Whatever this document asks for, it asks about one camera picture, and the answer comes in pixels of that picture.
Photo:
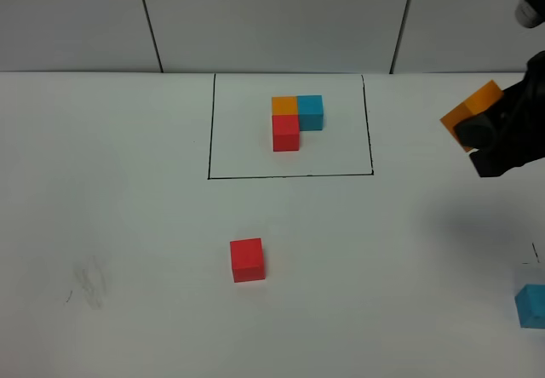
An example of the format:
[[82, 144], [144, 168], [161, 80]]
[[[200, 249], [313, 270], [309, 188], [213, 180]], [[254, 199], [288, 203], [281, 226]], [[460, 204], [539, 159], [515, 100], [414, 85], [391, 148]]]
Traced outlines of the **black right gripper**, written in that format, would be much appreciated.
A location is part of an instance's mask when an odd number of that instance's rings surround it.
[[[544, 52], [527, 62], [514, 106], [501, 131], [501, 148], [478, 150], [470, 159], [481, 178], [499, 177], [513, 168], [544, 158]], [[502, 114], [480, 113], [454, 127], [458, 142], [467, 149], [494, 146]]]

